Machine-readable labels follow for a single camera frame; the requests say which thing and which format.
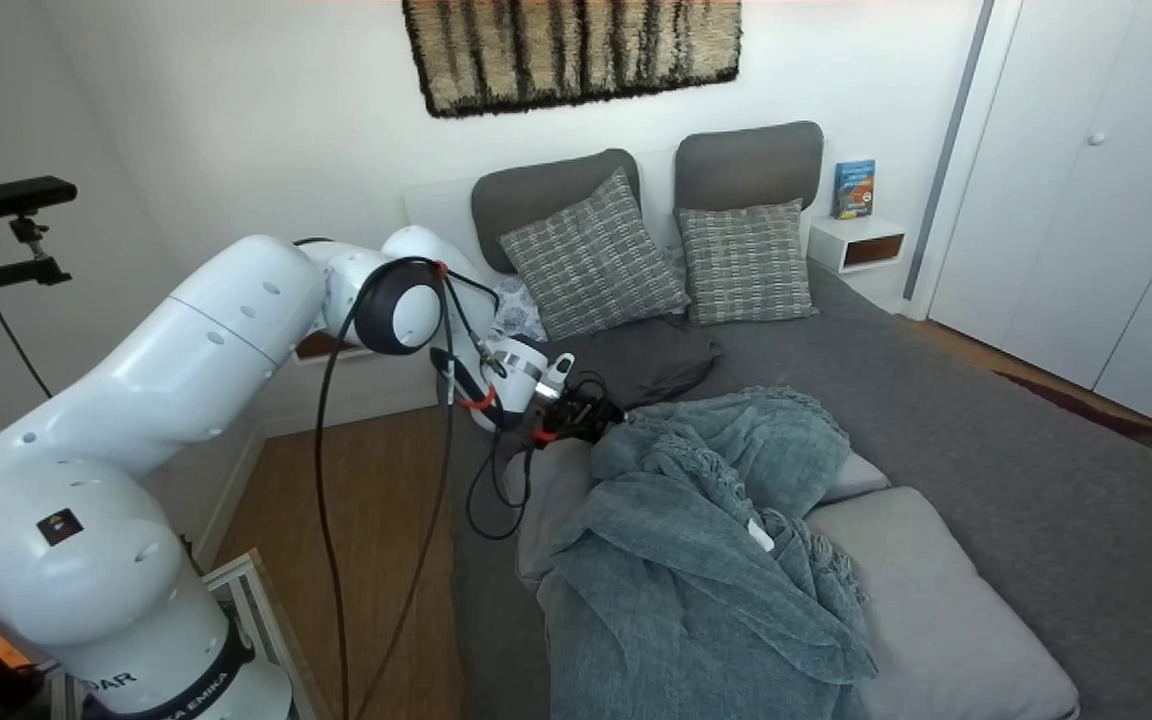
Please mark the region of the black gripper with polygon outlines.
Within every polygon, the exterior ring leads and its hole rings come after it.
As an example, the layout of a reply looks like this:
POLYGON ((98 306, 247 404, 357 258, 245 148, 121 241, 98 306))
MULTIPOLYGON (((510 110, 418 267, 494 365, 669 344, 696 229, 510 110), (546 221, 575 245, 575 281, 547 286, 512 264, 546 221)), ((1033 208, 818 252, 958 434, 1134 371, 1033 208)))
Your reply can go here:
POLYGON ((553 401, 539 417, 546 441, 599 441, 613 424, 623 422, 623 408, 610 396, 603 383, 575 383, 553 401))

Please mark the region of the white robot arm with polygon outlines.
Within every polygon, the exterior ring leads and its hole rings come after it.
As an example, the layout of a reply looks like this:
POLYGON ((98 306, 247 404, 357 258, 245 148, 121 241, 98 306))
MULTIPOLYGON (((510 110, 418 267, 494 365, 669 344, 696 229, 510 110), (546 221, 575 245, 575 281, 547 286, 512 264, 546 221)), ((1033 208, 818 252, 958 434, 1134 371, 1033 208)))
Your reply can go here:
POLYGON ((425 351, 484 427, 566 394, 575 359, 497 327, 497 286, 436 232, 385 245, 245 236, 183 275, 102 365, 0 427, 0 624, 107 720, 293 720, 147 489, 227 437, 313 332, 425 351))

